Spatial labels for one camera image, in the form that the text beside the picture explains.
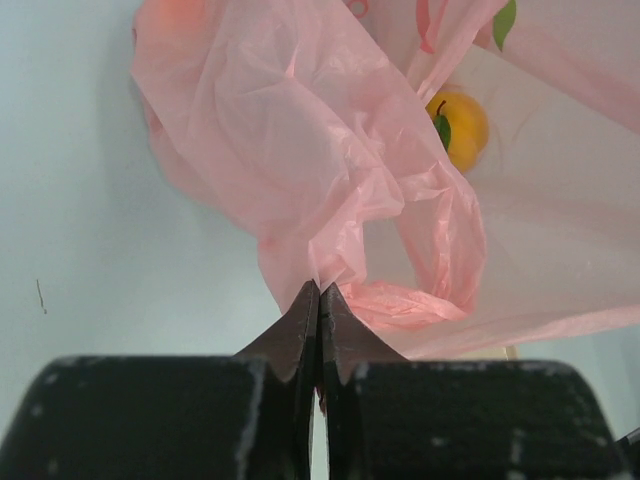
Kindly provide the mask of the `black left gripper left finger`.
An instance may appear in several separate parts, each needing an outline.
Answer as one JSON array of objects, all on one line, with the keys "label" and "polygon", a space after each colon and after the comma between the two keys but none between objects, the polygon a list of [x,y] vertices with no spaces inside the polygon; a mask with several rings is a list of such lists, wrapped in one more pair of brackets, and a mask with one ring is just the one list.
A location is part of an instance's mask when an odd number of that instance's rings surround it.
[{"label": "black left gripper left finger", "polygon": [[319,290],[233,356],[68,356],[9,427],[13,479],[306,479]]}]

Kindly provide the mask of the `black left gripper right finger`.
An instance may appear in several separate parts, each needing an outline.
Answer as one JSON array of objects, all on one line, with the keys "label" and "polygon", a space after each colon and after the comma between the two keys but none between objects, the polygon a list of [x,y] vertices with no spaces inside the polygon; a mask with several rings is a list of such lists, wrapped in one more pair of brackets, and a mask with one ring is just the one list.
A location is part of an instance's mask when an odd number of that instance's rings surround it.
[{"label": "black left gripper right finger", "polygon": [[333,479],[624,479],[590,386],[555,361],[410,361],[320,298]]}]

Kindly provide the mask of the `pink plastic bag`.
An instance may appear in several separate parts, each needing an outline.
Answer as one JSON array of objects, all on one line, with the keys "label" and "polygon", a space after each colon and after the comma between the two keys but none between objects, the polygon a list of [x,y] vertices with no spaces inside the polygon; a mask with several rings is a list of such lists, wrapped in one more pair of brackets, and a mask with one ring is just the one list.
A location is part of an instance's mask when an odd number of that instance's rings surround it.
[{"label": "pink plastic bag", "polygon": [[[337,286],[410,358],[639,320],[635,1],[146,1],[168,180],[256,239],[278,306]],[[460,173],[425,110],[484,109]]]}]

